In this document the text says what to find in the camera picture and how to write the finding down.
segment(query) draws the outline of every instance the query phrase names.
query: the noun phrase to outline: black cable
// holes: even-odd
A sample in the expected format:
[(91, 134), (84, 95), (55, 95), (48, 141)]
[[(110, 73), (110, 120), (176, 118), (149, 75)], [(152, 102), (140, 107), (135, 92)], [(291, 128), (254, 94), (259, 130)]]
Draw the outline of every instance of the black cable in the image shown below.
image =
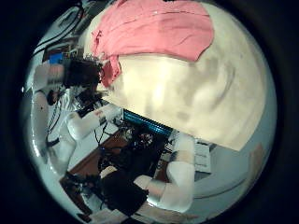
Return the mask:
[(100, 142), (99, 142), (99, 140), (97, 139), (97, 135), (96, 135), (96, 131), (95, 131), (95, 129), (93, 130), (93, 132), (94, 132), (94, 137), (95, 137), (95, 140), (96, 140), (97, 144), (100, 145)]
[[(57, 110), (58, 105), (60, 105), (60, 106), (59, 106), (59, 114), (58, 114), (58, 118), (56, 119), (56, 121), (55, 121), (55, 123), (52, 125), (52, 127), (50, 127), (51, 124), (52, 124), (53, 121), (54, 121), (54, 118), (55, 118), (55, 115), (56, 115), (56, 110)], [(61, 114), (62, 114), (62, 103), (61, 103), (61, 101), (57, 101), (57, 102), (56, 102), (56, 106), (55, 106), (55, 108), (54, 108), (54, 112), (53, 112), (53, 115), (54, 115), (54, 116), (52, 116), (52, 119), (51, 119), (51, 121), (50, 121), (50, 125), (49, 125), (49, 128), (48, 128), (48, 134), (49, 134), (49, 133), (52, 133), (52, 131), (54, 130), (56, 124), (58, 123), (58, 120), (59, 120)]]
[(81, 22), (82, 18), (83, 18), (83, 12), (84, 12), (84, 8), (82, 6), (76, 6), (79, 8), (79, 12), (81, 12), (80, 14), (80, 18), (78, 19), (77, 23), (72, 27), (72, 29), (70, 29), (66, 34), (64, 34), (63, 36), (61, 36), (58, 40), (56, 41), (53, 41), (52, 43), (48, 44), (46, 47), (42, 48), (42, 49), (39, 49), (38, 51), (34, 52), (31, 56), (31, 58), (33, 58), (34, 56), (36, 56), (39, 52), (43, 51), (43, 50), (46, 50), (48, 49), (49, 47), (51, 46), (54, 46), (56, 44), (58, 44), (62, 39), (64, 39), (67, 35), (69, 35), (71, 32), (73, 32), (76, 27), (78, 26), (78, 24)]
[(105, 123), (105, 125), (104, 125), (104, 127), (103, 127), (103, 130), (102, 130), (102, 134), (101, 134), (101, 136), (100, 136), (100, 139), (97, 139), (96, 131), (94, 130), (94, 137), (95, 137), (95, 140), (96, 140), (96, 142), (97, 142), (98, 145), (101, 144), (101, 140), (102, 140), (102, 138), (103, 138), (103, 135), (104, 135), (104, 133), (105, 133), (105, 129), (106, 129), (107, 125), (108, 125), (108, 122), (106, 121), (106, 123)]
[(78, 11), (76, 17), (75, 17), (75, 18), (74, 18), (74, 19), (73, 19), (73, 20), (72, 20), (72, 21), (71, 21), (71, 22), (64, 28), (64, 30), (62, 30), (59, 34), (55, 35), (54, 37), (49, 38), (48, 40), (45, 40), (45, 41), (39, 43), (39, 44), (36, 46), (36, 49), (37, 49), (39, 46), (42, 46), (43, 44), (46, 44), (46, 43), (50, 42), (51, 40), (57, 38), (58, 36), (62, 35), (66, 30), (68, 30), (68, 28), (71, 27), (71, 26), (74, 24), (74, 22), (76, 21), (76, 19), (78, 18), (79, 12), (80, 12), (80, 10)]
[(102, 140), (102, 137), (104, 135), (104, 132), (105, 132), (105, 129), (106, 129), (107, 125), (108, 125), (108, 122), (106, 121), (106, 123), (104, 125), (104, 128), (103, 128), (103, 131), (102, 131), (102, 134), (101, 134), (101, 137), (100, 137), (100, 140), (99, 140), (99, 143), (101, 143), (101, 140)]
[(52, 117), (50, 119), (50, 123), (49, 123), (49, 126), (48, 126), (48, 134), (50, 133), (50, 126), (54, 122), (54, 119), (55, 119), (55, 116), (56, 116), (56, 112), (57, 112), (57, 107), (58, 107), (58, 104), (56, 102), (55, 107), (54, 107), (54, 111), (53, 111), (53, 114), (52, 114)]

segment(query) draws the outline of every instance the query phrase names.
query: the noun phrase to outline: dark stain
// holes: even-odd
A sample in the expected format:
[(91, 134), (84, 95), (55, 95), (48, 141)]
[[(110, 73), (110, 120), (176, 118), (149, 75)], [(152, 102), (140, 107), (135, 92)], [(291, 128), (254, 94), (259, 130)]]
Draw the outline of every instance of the dark stain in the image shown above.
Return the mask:
[(188, 120), (190, 115), (184, 112), (178, 112), (177, 116), (179, 119)]

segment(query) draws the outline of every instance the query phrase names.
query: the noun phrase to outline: wire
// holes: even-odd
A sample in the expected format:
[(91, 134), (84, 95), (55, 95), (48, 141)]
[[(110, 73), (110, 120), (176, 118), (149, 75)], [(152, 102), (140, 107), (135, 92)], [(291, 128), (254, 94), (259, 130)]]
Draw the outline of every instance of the wire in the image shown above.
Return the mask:
[[(59, 114), (58, 114), (58, 118), (54, 122), (58, 106), (59, 106)], [(61, 114), (62, 114), (62, 103), (61, 103), (61, 99), (60, 99), (59, 101), (56, 102), (52, 117), (50, 119), (50, 124), (49, 124), (49, 127), (48, 127), (48, 134), (52, 133), (52, 131), (54, 130)]]
[(34, 56), (36, 56), (39, 52), (41, 52), (41, 51), (43, 51), (43, 50), (46, 50), (46, 49), (48, 49), (48, 48), (51, 47), (51, 46), (54, 46), (54, 45), (58, 44), (59, 41), (61, 41), (62, 39), (64, 39), (67, 35), (69, 35), (71, 32), (73, 32), (73, 31), (76, 29), (76, 27), (78, 26), (78, 24), (81, 22), (81, 20), (82, 20), (82, 18), (83, 18), (84, 8), (83, 8), (81, 5), (79, 5), (79, 6), (75, 5), (75, 7), (78, 7), (78, 8), (79, 8), (79, 10), (78, 10), (78, 14), (79, 14), (80, 12), (81, 12), (81, 13), (80, 13), (80, 18), (78, 19), (77, 23), (72, 27), (72, 29), (70, 29), (66, 34), (64, 34), (63, 36), (61, 36), (58, 40), (53, 41), (53, 42), (51, 42), (50, 44), (48, 44), (46, 47), (44, 47), (44, 48), (42, 48), (42, 49), (39, 49), (38, 51), (34, 52), (34, 53), (32, 54), (32, 56), (31, 56), (32, 58), (33, 58)]
[(98, 145), (101, 144), (101, 140), (102, 140), (102, 138), (103, 138), (103, 135), (104, 135), (104, 133), (105, 133), (105, 129), (106, 129), (107, 125), (108, 125), (108, 122), (106, 121), (106, 123), (105, 123), (105, 125), (104, 125), (104, 127), (103, 127), (103, 130), (102, 130), (102, 134), (101, 134), (101, 136), (100, 136), (100, 139), (97, 139), (96, 131), (94, 130), (95, 140), (96, 140), (96, 142), (97, 142)]
[(99, 140), (97, 139), (97, 135), (96, 135), (96, 131), (95, 131), (95, 129), (94, 129), (93, 131), (94, 131), (94, 137), (95, 137), (95, 140), (96, 140), (97, 144), (100, 145), (100, 142), (99, 142)]

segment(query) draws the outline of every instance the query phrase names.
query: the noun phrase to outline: pink cloth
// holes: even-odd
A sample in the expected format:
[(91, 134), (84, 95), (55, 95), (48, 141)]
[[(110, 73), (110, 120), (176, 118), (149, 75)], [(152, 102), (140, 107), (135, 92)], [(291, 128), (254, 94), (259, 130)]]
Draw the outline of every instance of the pink cloth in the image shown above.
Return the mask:
[(195, 62), (211, 44), (212, 21), (198, 2), (119, 0), (93, 31), (92, 53), (105, 53), (102, 83), (109, 86), (121, 73), (119, 55), (161, 53)]

